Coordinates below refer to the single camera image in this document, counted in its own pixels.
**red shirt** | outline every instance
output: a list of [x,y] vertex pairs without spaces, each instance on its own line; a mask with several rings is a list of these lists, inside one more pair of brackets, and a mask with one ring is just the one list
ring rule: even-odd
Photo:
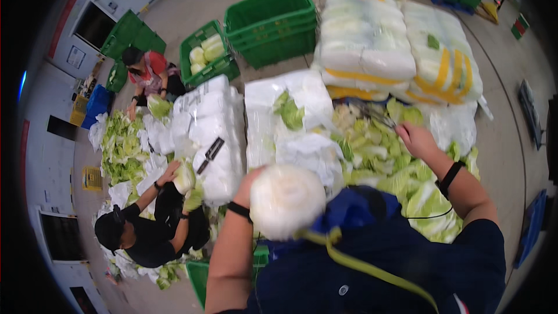
[[[167,59],[162,54],[156,51],[149,52],[149,60],[150,60],[151,69],[153,69],[153,72],[157,75],[163,73],[167,68]],[[145,73],[143,73],[140,76],[143,80],[151,79],[151,74],[149,73],[147,68],[145,69]],[[130,78],[130,81],[132,83],[134,84],[136,83],[136,80],[134,79],[134,77],[130,72],[128,72],[128,78]]]

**concrete floor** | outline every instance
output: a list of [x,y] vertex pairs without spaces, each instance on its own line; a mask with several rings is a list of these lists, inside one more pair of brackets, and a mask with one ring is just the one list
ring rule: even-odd
[[[241,0],[161,0],[144,15],[144,21],[167,42],[165,56],[179,63],[178,47],[195,29],[209,20],[223,22],[227,7]],[[314,0],[324,3],[325,0]],[[429,4],[429,0],[415,0]],[[505,2],[499,11],[500,25],[494,25],[478,16],[457,13],[473,49],[474,58],[484,81],[484,96],[494,114],[491,122],[481,111],[477,113],[478,165],[482,184],[498,207],[500,228],[505,237],[506,282],[508,289],[500,309],[509,300],[518,284],[526,276],[529,262],[521,269],[512,271],[525,207],[537,192],[548,188],[548,166],[546,148],[540,151],[530,141],[527,127],[516,98],[521,80],[527,79],[534,91],[541,124],[546,127],[548,111],[547,97],[555,93],[554,76],[540,43],[532,31],[527,31],[521,40],[510,32],[518,12]],[[241,76],[232,83],[243,91],[243,84],[252,80],[274,76],[288,71],[306,68],[312,55],[294,58],[264,67],[258,71],[239,60]],[[104,83],[112,61],[103,64],[99,80]],[[133,94],[128,83],[115,99],[113,108],[126,108]],[[76,172],[84,165],[99,165],[101,153],[94,153],[87,140],[87,131],[80,130],[75,147],[74,167]],[[104,279],[107,265],[96,241],[94,241],[91,216],[108,197],[102,193],[84,192],[75,188],[77,214],[91,271],[107,308],[112,313],[171,312],[200,313],[202,310],[185,276],[169,290],[160,291],[144,276],[138,281],[125,279],[115,287]]]

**black cap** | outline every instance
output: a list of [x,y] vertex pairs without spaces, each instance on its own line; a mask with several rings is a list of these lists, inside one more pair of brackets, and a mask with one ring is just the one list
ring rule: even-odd
[[129,48],[126,48],[124,52],[122,52],[122,63],[124,63],[126,66],[135,65],[136,63],[141,61],[144,53],[145,52],[141,51],[140,49],[130,46]]
[[118,205],[111,213],[105,213],[95,222],[95,234],[102,246],[114,254],[120,248],[120,238],[124,232],[123,214]]

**person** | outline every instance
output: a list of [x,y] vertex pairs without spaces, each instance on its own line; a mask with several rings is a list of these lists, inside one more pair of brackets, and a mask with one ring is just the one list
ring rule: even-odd
[[122,63],[128,68],[130,81],[136,84],[132,102],[126,109],[131,121],[136,119],[136,106],[147,106],[150,94],[158,94],[162,99],[173,102],[190,91],[182,84],[180,70],[156,51],[143,52],[128,47],[122,52]]
[[[225,215],[209,264],[205,312],[494,313],[506,274],[495,205],[473,175],[438,149],[427,129],[404,122],[395,131],[440,178],[440,191],[449,184],[446,196],[464,220],[452,244],[430,242],[410,227],[394,196],[368,186],[344,188],[323,216],[351,204],[341,195],[361,199],[360,190],[369,192],[365,206],[375,222],[341,227],[327,247],[302,240],[299,248],[270,259],[252,289],[253,226],[237,208],[249,208],[251,184],[264,170],[259,168],[243,178],[233,200],[238,206]],[[384,198],[371,198],[378,195]],[[360,212],[357,222],[370,217]]]
[[[134,204],[99,217],[95,234],[102,246],[126,253],[139,265],[157,268],[178,259],[190,248],[199,250],[209,240],[209,221],[201,206],[193,211],[183,207],[183,196],[172,180],[180,163],[173,161],[155,183]],[[155,201],[155,220],[140,213]]]

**navy blue shirt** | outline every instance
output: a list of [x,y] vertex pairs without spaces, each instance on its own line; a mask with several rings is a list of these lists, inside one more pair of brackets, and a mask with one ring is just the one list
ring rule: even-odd
[[[505,289],[504,238],[489,220],[467,225],[452,244],[430,242],[399,216],[343,230],[335,246],[414,282],[440,313],[494,313]],[[269,263],[245,310],[228,313],[433,313],[422,297],[335,263],[325,247],[304,248]]]

